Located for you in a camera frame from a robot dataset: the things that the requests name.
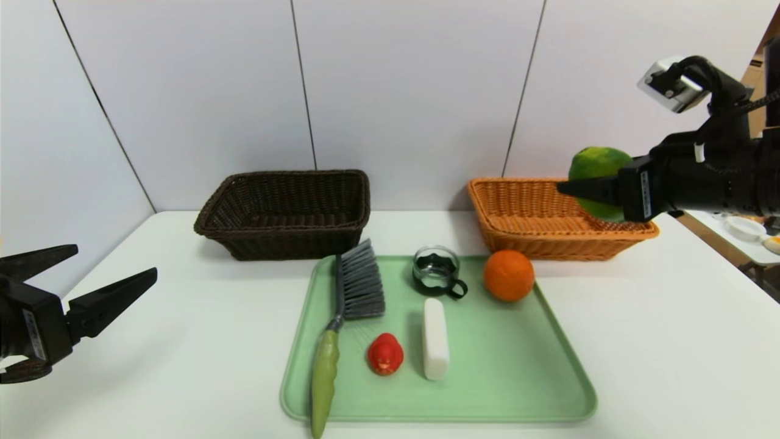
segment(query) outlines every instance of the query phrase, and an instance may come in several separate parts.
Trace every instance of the small glass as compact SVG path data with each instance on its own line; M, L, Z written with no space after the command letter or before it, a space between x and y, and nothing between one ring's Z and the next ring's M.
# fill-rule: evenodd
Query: small glass
M460 261L449 248L429 245L417 250L412 264L412 278L417 291L426 296L448 295L459 300L469 292L466 282L458 279Z

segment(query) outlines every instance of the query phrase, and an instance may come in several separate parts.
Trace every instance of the cleaning brush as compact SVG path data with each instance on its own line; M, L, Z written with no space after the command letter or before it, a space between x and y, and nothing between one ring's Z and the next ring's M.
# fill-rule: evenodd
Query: cleaning brush
M335 313L325 328L311 375L311 434L320 439L328 421L335 394L336 364L339 362L339 331L352 319L385 314L385 293L371 240L335 260Z

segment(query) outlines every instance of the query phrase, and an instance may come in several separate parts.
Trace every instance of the green tray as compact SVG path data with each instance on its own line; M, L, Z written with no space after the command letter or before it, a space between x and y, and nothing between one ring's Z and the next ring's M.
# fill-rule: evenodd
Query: green tray
M332 421L536 423L577 421L593 415L593 386L555 321L541 291L512 304L492 298L482 285L486 256L461 258L460 278L469 294L455 302L442 296L450 365L441 381L423 375L425 297L414 290L412 259L379 256L385 316L347 322L339 337L339 374ZM281 402L295 419L308 419L314 350L333 314L333 262L317 267L292 347ZM394 334L404 349L390 377L371 371L366 351L381 333Z

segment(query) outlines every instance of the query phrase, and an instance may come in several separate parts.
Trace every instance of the cable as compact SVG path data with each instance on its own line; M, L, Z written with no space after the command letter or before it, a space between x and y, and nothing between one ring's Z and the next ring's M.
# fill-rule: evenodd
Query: cable
M723 91L723 81L721 81L721 75L718 73L718 69L712 65L712 62L710 62L709 59L706 59L703 56L694 55L689 56L688 58L685 58L676 64L676 69L679 69L681 74L683 74L690 66L699 67L704 76L706 76L710 81L713 98L716 98L721 94L721 91Z
M719 116L710 116L710 118L697 130L696 143L705 143L707 141L707 135L712 132L713 127L722 123L724 120L739 117L778 100L780 100L780 88L761 99L736 106Z

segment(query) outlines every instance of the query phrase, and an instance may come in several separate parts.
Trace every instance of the table surface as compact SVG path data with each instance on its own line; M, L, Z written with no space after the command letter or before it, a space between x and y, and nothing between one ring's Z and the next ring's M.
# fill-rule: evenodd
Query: table surface
M756 264L760 266L780 264L780 255L770 252L760 242L745 242L738 239L725 229L722 219L716 219L711 213L701 212L699 210L686 210L686 212L703 226L721 236Z
M151 217L69 294L159 268L52 375L0 387L0 437L310 437L279 390L316 261L236 262L195 217ZM780 306L674 219L656 224L660 237L612 261L534 263L596 388L589 420L329 423L324 439L778 437ZM386 255L487 252L473 212L373 212L363 235Z

